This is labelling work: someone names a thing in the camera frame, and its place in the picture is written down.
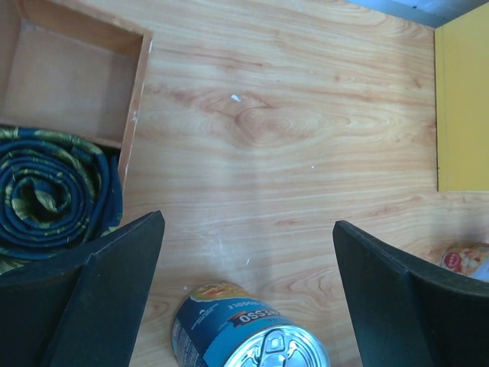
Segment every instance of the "can lid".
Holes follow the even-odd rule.
[[[226,366],[329,367],[324,346],[298,326],[279,326],[250,338]]]

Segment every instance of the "blue patterned cloth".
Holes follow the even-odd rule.
[[[117,166],[76,136],[0,126],[0,274],[115,229]]]

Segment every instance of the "wood grain surface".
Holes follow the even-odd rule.
[[[358,367],[336,220],[433,261],[485,242],[489,196],[436,191],[433,29],[337,0],[87,2],[154,31],[125,222],[167,230],[132,367],[176,366],[173,314],[209,278]]]

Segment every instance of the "tin can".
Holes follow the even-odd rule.
[[[442,267],[480,281],[489,281],[489,245],[451,248],[443,255]]]
[[[197,287],[171,331],[179,367],[329,367],[324,346],[243,288],[227,281]]]

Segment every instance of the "yellow book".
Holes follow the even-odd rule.
[[[440,191],[489,191],[489,3],[435,30]]]

